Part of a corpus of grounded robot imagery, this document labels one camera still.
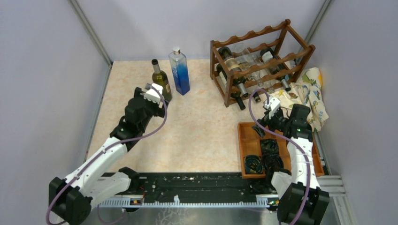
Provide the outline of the clear whisky bottle black label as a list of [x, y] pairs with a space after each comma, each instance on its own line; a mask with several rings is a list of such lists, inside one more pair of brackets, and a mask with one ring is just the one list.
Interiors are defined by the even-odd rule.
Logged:
[[[240, 66], [240, 68], [241, 68], [241, 70], [242, 71], [245, 71], [245, 70], [247, 70], [249, 67], [250, 67], [250, 64], [249, 63], [247, 63], [247, 62], [240, 62], [239, 63], [239, 66]], [[258, 77], [259, 76], [259, 73], [254, 73], [254, 74], [247, 74], [247, 75], [245, 75], [245, 79], [247, 80], [247, 81], [256, 81], [256, 77]], [[258, 88], [258, 84], [256, 84], [255, 86], [252, 86], [252, 87], [250, 87], [250, 88], [248, 88], [248, 90], [250, 90], [251, 91], [251, 93], [253, 93], [253, 98], [254, 98], [254, 101], [256, 102], [256, 103], [260, 103], [261, 102], [261, 98], [260, 98], [260, 96], [259, 96], [259, 94], [258, 94], [258, 92], [256, 92], [255, 90]]]

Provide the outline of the green wine bottle grey capsule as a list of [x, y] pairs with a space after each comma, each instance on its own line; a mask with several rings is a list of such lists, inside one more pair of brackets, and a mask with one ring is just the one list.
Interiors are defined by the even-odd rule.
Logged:
[[[271, 59], [278, 59], [276, 57], [275, 52], [271, 49], [271, 48], [267, 48], [267, 49], [263, 49], [260, 51], [260, 56], [264, 62], [264, 64], [266, 64], [267, 62], [269, 62]], [[275, 66], [271, 66], [268, 68], [268, 71], [272, 74], [275, 75], [278, 72], [280, 72], [282, 69], [284, 69], [284, 66], [282, 64], [278, 64]], [[282, 84], [283, 88], [285, 89], [286, 92], [291, 91], [291, 87], [290, 85], [287, 83], [287, 80], [285, 79], [285, 77], [281, 76], [279, 78], [277, 78], [277, 80]]]

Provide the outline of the green wine bottle dark label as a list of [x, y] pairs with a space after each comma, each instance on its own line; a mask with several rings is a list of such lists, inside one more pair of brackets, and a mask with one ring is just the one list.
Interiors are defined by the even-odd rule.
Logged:
[[[233, 56], [232, 51], [230, 50], [229, 47], [224, 46], [219, 48], [218, 53], [220, 54], [221, 58], [224, 60], [224, 63], [226, 64], [229, 71], [242, 72], [240, 64]], [[243, 97], [249, 96], [244, 85], [246, 81], [247, 79], [244, 76], [233, 79], [233, 85], [240, 90]]]

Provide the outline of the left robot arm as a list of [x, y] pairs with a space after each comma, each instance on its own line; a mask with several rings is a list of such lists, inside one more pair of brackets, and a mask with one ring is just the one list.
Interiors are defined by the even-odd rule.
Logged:
[[110, 177], [102, 175], [139, 140], [154, 135], [165, 125], [168, 103], [162, 91], [163, 87], [154, 83], [147, 84], [145, 90], [137, 87], [125, 115], [97, 152], [65, 178], [55, 177], [50, 182], [48, 225], [51, 212], [63, 220], [61, 224], [79, 225], [104, 200], [120, 192], [135, 194], [140, 190], [140, 180], [124, 171]]

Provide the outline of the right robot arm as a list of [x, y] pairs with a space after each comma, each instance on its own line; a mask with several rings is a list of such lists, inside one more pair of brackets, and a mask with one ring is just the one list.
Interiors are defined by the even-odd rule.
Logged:
[[277, 103], [264, 105], [265, 115], [253, 129], [261, 136], [281, 132], [278, 137], [287, 141], [291, 169], [273, 169], [264, 180], [270, 193], [277, 193], [277, 218], [290, 225], [319, 225], [329, 205], [329, 193], [323, 191], [315, 175], [312, 157], [312, 127], [307, 122], [310, 108], [294, 104], [290, 116], [284, 117]]

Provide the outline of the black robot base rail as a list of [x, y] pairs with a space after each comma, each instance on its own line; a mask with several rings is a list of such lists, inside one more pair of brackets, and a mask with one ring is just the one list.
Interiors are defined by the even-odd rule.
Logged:
[[119, 195], [145, 195], [145, 203], [254, 203], [257, 195], [275, 194], [262, 179], [239, 172], [143, 172]]

